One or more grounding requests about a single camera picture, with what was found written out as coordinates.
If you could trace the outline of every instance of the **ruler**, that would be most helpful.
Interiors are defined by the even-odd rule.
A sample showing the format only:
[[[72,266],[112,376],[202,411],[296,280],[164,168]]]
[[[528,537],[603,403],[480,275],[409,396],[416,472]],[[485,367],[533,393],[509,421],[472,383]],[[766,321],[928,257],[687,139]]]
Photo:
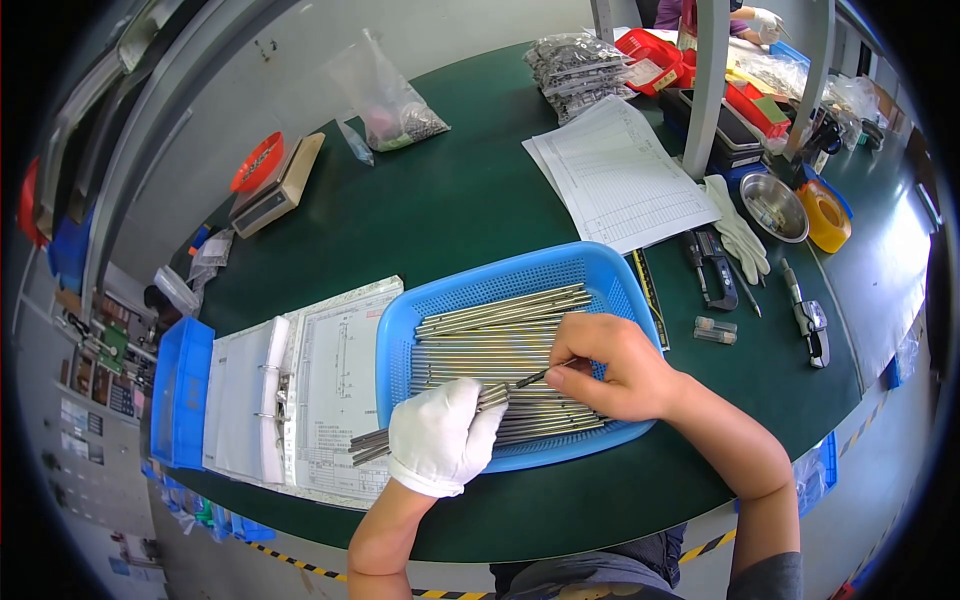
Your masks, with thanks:
[[[660,308],[660,299],[657,297],[657,288],[654,287],[654,279],[650,275],[650,265],[647,263],[647,256],[643,253],[643,248],[631,252],[634,260],[634,269],[636,278],[640,282],[640,289],[643,290],[643,296],[647,299],[650,306],[650,314],[654,318],[654,325],[657,326],[657,334],[660,336],[660,348],[666,352],[670,349],[670,338],[666,335],[666,323],[663,322],[663,309]]]

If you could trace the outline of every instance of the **white glove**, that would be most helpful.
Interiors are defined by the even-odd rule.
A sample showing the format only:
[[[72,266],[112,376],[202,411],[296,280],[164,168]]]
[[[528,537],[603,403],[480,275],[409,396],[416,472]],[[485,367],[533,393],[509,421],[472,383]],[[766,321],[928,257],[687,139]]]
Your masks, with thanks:
[[[760,31],[757,33],[760,42],[774,44],[780,40],[780,25],[783,24],[783,19],[778,14],[754,8],[754,19],[760,22]]]
[[[704,183],[707,195],[720,208],[722,215],[720,220],[713,224],[720,232],[720,243],[730,256],[740,261],[740,271],[744,278],[751,285],[757,285],[760,281],[757,273],[770,273],[770,263],[766,259],[767,249],[743,217],[737,214],[723,176],[707,175]]]
[[[400,402],[390,417],[390,475],[435,498],[463,493],[490,462],[507,411],[501,404],[477,413],[482,390],[476,379],[457,379]]]
[[[766,9],[754,8],[754,19],[759,21],[764,29],[776,30],[783,24],[783,19],[778,14]]]

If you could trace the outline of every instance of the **yellow tape roll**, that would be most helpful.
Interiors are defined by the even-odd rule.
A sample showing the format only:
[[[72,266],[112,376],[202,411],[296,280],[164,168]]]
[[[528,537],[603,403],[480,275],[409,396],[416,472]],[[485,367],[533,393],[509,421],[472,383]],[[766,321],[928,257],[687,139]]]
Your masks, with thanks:
[[[850,217],[823,185],[808,181],[797,193],[810,220],[810,239],[824,252],[840,250],[852,233]]]

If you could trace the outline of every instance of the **bare hand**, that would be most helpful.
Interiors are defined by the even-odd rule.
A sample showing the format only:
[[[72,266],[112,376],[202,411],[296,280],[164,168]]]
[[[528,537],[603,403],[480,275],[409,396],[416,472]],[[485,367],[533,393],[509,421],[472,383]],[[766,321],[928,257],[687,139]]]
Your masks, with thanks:
[[[688,379],[663,360],[639,325],[614,315],[564,315],[550,364],[575,356],[606,364],[604,380],[588,371],[553,367],[547,385],[614,419],[664,418]]]

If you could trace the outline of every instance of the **bag of metal parts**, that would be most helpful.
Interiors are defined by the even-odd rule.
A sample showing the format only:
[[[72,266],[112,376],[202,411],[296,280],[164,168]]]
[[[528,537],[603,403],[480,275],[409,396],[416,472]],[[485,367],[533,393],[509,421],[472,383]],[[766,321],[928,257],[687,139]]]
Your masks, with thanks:
[[[614,94],[636,96],[624,83],[633,59],[590,34],[557,34],[535,41],[523,60],[561,125]]]
[[[324,66],[363,120],[370,148],[387,152],[450,131],[383,54],[379,39],[379,34],[364,29],[362,40]],[[357,137],[348,139],[350,148],[359,160],[371,164]]]

